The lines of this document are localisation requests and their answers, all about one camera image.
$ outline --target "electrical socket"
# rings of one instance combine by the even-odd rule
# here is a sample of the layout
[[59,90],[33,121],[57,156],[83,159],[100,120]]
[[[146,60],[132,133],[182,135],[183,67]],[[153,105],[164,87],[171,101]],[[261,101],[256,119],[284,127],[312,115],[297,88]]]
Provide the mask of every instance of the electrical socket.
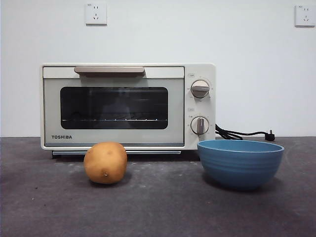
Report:
[[107,25],[107,5],[105,2],[89,2],[85,5],[86,25]]
[[316,16],[316,6],[298,5],[295,6],[295,26],[296,27],[314,27]]

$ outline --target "control knob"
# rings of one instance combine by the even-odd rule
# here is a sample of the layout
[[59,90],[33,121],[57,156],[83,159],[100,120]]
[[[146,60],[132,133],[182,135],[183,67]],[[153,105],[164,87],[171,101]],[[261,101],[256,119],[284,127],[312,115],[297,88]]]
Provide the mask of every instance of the control knob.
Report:
[[208,121],[204,117],[196,117],[191,122],[191,129],[197,135],[202,135],[208,131]]
[[196,98],[203,98],[209,92],[208,84],[203,80],[195,81],[191,86],[191,92]]

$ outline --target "potato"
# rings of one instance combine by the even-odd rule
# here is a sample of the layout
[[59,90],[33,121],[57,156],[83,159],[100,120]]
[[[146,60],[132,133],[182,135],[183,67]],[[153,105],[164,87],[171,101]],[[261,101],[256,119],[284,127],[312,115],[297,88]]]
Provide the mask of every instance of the potato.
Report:
[[84,156],[85,172],[92,182],[113,184],[126,172],[127,154],[117,142],[102,142],[91,147]]

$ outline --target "black power cord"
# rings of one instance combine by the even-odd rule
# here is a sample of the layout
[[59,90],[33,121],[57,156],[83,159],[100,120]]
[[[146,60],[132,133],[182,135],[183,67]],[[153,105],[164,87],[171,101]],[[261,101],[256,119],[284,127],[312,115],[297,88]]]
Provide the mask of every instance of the black power cord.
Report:
[[264,134],[265,135],[265,140],[267,141],[274,141],[275,140],[275,135],[272,133],[272,130],[270,130],[270,133],[267,132],[252,132],[252,133],[243,133],[243,132],[234,132],[234,131],[228,131],[220,128],[217,124],[215,125],[215,133],[219,134],[222,138],[228,139],[228,140],[242,140],[242,136],[252,136],[252,135],[257,135],[257,134]]

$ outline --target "oven window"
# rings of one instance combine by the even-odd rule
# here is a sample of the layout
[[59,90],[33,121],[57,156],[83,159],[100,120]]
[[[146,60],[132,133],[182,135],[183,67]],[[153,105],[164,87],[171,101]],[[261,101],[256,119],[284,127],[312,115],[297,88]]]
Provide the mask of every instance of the oven window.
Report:
[[63,87],[64,129],[165,129],[168,91],[164,87]]

